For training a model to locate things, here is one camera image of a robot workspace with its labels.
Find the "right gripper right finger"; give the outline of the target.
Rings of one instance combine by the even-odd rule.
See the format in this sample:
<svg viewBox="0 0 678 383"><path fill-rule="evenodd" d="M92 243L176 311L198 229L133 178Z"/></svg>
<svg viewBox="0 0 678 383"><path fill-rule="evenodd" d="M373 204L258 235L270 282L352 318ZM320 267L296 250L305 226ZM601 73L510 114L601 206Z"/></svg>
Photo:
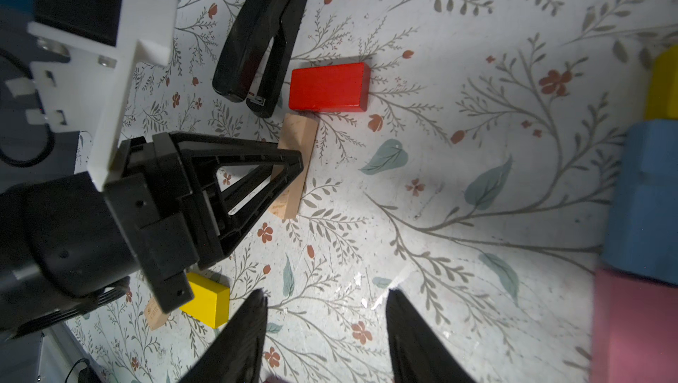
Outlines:
<svg viewBox="0 0 678 383"><path fill-rule="evenodd" d="M474 382L399 289L388 293L386 319L395 383Z"/></svg>

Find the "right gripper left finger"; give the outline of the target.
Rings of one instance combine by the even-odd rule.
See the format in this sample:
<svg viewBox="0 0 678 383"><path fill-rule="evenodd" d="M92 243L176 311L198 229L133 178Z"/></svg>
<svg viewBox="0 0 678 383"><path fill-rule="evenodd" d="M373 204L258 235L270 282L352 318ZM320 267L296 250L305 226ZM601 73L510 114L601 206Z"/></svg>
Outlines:
<svg viewBox="0 0 678 383"><path fill-rule="evenodd" d="M267 324L268 298L256 289L179 382L258 382Z"/></svg>

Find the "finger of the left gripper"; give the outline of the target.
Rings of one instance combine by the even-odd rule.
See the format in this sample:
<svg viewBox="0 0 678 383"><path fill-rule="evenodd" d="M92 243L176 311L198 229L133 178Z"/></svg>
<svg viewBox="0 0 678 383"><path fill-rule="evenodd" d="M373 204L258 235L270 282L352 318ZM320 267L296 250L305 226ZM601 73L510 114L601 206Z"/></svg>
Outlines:
<svg viewBox="0 0 678 383"><path fill-rule="evenodd" d="M209 268L231 255L275 199L284 176L271 179L291 151L276 143L174 132L171 140L189 183L180 201L198 253L197 267Z"/></svg>

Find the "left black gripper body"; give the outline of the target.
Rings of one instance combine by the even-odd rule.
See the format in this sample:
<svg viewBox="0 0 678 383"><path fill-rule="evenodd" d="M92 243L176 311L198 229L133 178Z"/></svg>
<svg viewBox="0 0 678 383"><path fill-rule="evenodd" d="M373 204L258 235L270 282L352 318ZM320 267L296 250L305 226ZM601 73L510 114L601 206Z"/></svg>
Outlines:
<svg viewBox="0 0 678 383"><path fill-rule="evenodd" d="M21 184L1 197L1 311L84 312L141 271L164 312L192 299L197 264L180 201L190 194L171 134L121 146L119 177Z"/></svg>

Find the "wooden block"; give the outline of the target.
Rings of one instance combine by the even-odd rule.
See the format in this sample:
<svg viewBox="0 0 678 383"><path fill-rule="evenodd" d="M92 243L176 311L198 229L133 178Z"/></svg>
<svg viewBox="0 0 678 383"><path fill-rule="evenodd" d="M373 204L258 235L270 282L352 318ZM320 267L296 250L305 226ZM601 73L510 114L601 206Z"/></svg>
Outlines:
<svg viewBox="0 0 678 383"><path fill-rule="evenodd" d="M155 331L166 324L169 314L162 311L154 297L150 298L144 310L144 317L151 331Z"/></svg>
<svg viewBox="0 0 678 383"><path fill-rule="evenodd" d="M299 114L284 117L278 148L291 151L292 155L285 165L273 168L271 179L284 176L288 185L269 208L281 220L292 220L298 215L318 127L314 119Z"/></svg>

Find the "red block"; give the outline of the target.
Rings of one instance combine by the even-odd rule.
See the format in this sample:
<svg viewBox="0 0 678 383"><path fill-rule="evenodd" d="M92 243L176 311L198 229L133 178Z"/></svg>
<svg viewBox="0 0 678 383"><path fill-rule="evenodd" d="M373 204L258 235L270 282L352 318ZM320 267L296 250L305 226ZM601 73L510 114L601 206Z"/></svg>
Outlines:
<svg viewBox="0 0 678 383"><path fill-rule="evenodd" d="M293 70L289 108L316 113L367 111L371 68L349 63Z"/></svg>

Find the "pink block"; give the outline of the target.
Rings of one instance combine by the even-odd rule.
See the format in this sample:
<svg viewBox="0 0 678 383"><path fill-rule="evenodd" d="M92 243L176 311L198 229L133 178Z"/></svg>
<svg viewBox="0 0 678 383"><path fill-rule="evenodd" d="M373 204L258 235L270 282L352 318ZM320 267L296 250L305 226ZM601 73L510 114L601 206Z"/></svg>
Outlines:
<svg viewBox="0 0 678 383"><path fill-rule="evenodd" d="M677 381L677 289L601 268L594 283L591 382Z"/></svg>

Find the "light blue block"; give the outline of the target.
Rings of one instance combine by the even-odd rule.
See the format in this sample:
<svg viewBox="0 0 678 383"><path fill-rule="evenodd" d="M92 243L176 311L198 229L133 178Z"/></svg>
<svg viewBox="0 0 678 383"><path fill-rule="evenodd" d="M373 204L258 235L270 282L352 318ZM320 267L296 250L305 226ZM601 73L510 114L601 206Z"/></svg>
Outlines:
<svg viewBox="0 0 678 383"><path fill-rule="evenodd" d="M603 262L677 284L677 122L633 125L614 187Z"/></svg>

